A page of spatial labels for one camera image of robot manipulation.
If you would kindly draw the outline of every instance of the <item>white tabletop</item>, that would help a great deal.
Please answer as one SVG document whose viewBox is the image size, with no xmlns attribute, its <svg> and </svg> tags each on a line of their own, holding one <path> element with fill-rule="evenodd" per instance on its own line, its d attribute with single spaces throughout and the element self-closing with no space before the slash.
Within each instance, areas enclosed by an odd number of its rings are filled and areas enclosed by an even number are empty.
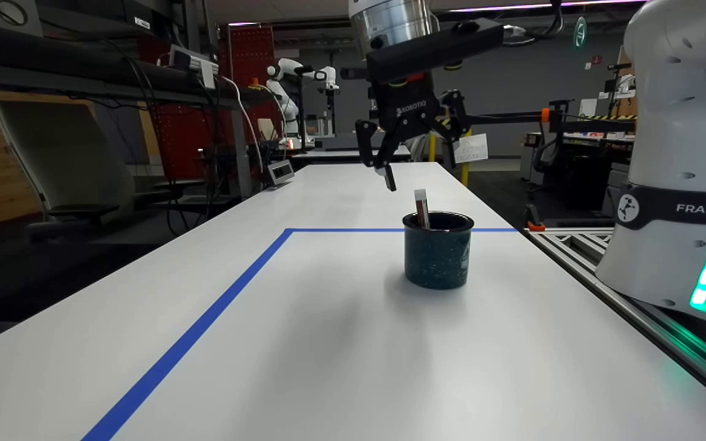
<svg viewBox="0 0 706 441">
<path fill-rule="evenodd" d="M 294 159 L 361 159 L 358 150 L 310 150 L 310 151 L 299 151 L 291 154 Z M 410 156 L 408 146 L 398 146 L 395 154 L 398 159 Z"/>
<path fill-rule="evenodd" d="M 437 163 L 395 170 L 306 167 L 0 336 L 0 439 L 706 439 L 706 387 Z M 403 278 L 418 186 L 481 228 L 459 292 Z"/>
</svg>

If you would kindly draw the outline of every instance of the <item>wall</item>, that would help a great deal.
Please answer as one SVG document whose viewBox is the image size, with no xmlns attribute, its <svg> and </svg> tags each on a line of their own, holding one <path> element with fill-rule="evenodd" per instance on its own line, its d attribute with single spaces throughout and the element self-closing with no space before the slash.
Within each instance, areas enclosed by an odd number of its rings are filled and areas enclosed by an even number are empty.
<svg viewBox="0 0 706 441">
<path fill-rule="evenodd" d="M 590 33 L 583 49 L 571 43 L 571 36 L 546 39 L 533 45 L 503 45 L 495 50 L 465 59 L 456 74 L 437 74 L 437 93 L 462 88 L 468 113 L 506 113 L 506 109 L 534 109 L 556 98 L 590 98 L 598 96 L 604 81 L 614 74 L 620 50 L 622 31 Z M 585 70 L 583 63 L 601 55 L 604 63 Z M 326 66 L 328 54 L 302 50 L 302 60 L 311 66 Z M 337 54 L 334 66 L 364 66 L 361 55 L 350 49 Z M 367 85 L 365 81 L 342 81 L 342 96 L 337 103 L 338 129 L 354 129 L 354 121 L 367 115 Z M 321 113 L 324 96 L 306 93 L 310 113 Z M 497 125 L 479 128 L 491 135 L 492 156 L 519 156 L 525 131 L 538 125 Z"/>
</svg>

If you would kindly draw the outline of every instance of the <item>blue tape line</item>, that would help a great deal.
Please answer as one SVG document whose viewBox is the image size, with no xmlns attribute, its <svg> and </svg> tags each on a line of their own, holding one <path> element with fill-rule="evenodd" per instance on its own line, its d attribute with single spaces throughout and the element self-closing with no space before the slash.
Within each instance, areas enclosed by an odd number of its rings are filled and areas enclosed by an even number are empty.
<svg viewBox="0 0 706 441">
<path fill-rule="evenodd" d="M 291 228 L 294 233 L 302 234 L 393 234 L 403 233 L 405 228 Z M 473 233 L 483 234 L 508 234 L 508 233 L 519 233 L 514 228 L 473 228 Z"/>
<path fill-rule="evenodd" d="M 258 277 L 258 272 L 290 240 L 285 230 L 231 287 L 217 298 L 204 315 L 187 327 L 187 333 L 112 404 L 112 408 L 84 435 L 87 441 L 112 439 L 137 407 L 159 387 L 159 382 L 182 363 L 193 343 L 212 327 L 212 322 L 235 301 L 235 295 Z"/>
</svg>

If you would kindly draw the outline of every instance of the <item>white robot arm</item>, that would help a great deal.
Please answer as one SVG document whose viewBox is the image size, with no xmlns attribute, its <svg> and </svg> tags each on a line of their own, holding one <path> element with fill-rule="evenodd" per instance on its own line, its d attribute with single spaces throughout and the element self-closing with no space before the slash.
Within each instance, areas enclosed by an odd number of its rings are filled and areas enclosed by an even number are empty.
<svg viewBox="0 0 706 441">
<path fill-rule="evenodd" d="M 427 0 L 349 0 L 349 17 L 370 81 L 370 117 L 356 121 L 358 151 L 398 190 L 391 162 L 400 141 L 437 129 L 453 143 L 468 129 L 464 96 L 448 91 L 437 98 L 432 69 L 459 66 L 465 55 L 501 45 L 503 25 L 464 20 L 441 28 Z M 384 135 L 375 151 L 377 128 Z"/>
<path fill-rule="evenodd" d="M 706 317 L 706 3 L 649 0 L 625 50 L 639 81 L 637 141 L 598 277 Z"/>
<path fill-rule="evenodd" d="M 282 135 L 291 137 L 299 135 L 299 104 L 288 96 L 288 91 L 282 88 L 282 83 L 278 79 L 268 79 L 264 88 L 274 96 L 274 103 L 280 108 L 282 115 Z"/>
<path fill-rule="evenodd" d="M 299 135 L 299 104 L 288 96 L 282 79 L 285 76 L 304 76 L 304 79 L 315 79 L 315 81 L 324 81 L 324 91 L 334 93 L 338 91 L 337 83 L 337 69 L 334 66 L 324 66 L 320 70 L 306 69 L 304 63 L 294 60 L 294 59 L 280 59 L 274 66 L 268 69 L 268 91 L 274 96 L 278 108 L 282 113 L 282 135 Z"/>
</svg>

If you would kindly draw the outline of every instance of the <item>dark blue cup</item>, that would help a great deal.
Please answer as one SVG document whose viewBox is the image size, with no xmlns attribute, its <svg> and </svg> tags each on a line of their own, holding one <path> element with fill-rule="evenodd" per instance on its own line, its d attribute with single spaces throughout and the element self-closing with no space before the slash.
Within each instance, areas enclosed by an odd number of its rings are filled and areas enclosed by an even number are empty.
<svg viewBox="0 0 706 441">
<path fill-rule="evenodd" d="M 429 212 L 429 226 L 405 215 L 405 277 L 429 288 L 456 288 L 468 282 L 473 218 Z"/>
</svg>

